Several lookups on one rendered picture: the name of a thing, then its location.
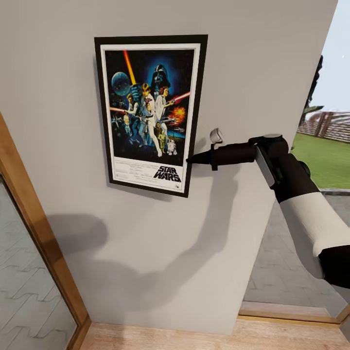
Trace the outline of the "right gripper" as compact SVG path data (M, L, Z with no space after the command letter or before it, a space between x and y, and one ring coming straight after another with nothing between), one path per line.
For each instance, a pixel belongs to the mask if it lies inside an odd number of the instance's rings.
M237 143L227 144L226 146L214 149L214 144L211 144L209 151L196 154L192 158L186 159L188 163L210 164L213 171L218 170L220 165L231 165L240 163L240 149Z

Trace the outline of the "poster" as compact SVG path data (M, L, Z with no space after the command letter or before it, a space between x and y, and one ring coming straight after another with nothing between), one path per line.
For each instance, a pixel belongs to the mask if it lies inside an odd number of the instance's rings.
M94 38L109 183L189 196L208 36Z

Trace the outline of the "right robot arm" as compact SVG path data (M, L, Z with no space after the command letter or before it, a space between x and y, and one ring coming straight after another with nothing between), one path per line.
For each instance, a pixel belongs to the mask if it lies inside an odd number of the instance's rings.
M281 134L226 144L220 128L210 132L211 149L188 163L220 165L254 162L281 207L297 256L307 271L326 280L350 305L350 228L310 179L308 166L289 153Z

